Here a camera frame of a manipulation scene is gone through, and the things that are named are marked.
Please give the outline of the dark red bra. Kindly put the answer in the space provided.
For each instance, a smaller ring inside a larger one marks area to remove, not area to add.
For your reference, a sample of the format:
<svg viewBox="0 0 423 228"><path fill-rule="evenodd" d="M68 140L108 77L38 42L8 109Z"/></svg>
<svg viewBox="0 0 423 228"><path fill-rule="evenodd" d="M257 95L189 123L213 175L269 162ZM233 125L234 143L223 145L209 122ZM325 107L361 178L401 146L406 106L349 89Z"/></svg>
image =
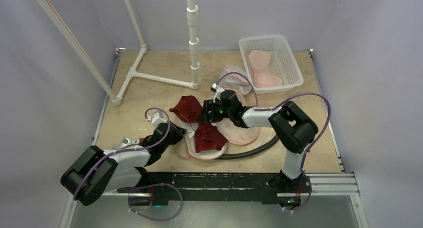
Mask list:
<svg viewBox="0 0 423 228"><path fill-rule="evenodd" d="M182 96L169 111L174 114L178 125L187 130L184 139L190 156L213 160L224 154L228 140L217 126L197 122L202 105L196 97Z"/></svg>

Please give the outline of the floral mesh laundry bag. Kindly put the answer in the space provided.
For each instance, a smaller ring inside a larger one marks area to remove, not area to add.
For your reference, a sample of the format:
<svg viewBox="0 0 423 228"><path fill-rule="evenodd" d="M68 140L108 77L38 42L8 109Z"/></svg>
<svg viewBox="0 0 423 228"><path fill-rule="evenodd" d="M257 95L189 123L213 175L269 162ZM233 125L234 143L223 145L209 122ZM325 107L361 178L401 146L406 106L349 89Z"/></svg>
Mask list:
<svg viewBox="0 0 423 228"><path fill-rule="evenodd" d="M214 160L225 154L229 144L248 145L256 140L261 132L258 127L236 127L228 118L217 123L199 123L197 119L202 110L203 105L192 95L182 96L179 102L169 109L173 113L172 121L186 130L182 139L184 145L176 147L176 153L180 157Z"/></svg>

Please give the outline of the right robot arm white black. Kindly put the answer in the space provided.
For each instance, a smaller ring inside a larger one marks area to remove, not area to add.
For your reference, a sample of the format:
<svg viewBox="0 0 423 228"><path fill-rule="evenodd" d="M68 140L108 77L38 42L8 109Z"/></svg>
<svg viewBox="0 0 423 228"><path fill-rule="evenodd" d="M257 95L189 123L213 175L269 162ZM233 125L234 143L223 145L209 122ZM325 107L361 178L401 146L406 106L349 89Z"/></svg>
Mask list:
<svg viewBox="0 0 423 228"><path fill-rule="evenodd" d="M268 127L286 149L280 171L280 185L288 192L300 184L305 154L321 135L316 123L293 101L287 99L273 108L244 106L232 90L219 92L219 97L205 100L197 121L217 123L229 119L236 127Z"/></svg>

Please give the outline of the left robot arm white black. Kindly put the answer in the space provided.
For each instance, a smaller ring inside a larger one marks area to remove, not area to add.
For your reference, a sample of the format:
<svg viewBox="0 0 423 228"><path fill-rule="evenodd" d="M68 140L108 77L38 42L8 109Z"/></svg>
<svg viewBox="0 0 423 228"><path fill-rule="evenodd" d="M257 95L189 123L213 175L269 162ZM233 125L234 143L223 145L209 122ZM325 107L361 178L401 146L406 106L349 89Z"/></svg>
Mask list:
<svg viewBox="0 0 423 228"><path fill-rule="evenodd" d="M105 151L90 146L62 175L60 183L85 206L114 189L131 187L135 192L144 192L149 185L145 167L157 162L185 133L186 129L173 122L164 122L131 148Z"/></svg>

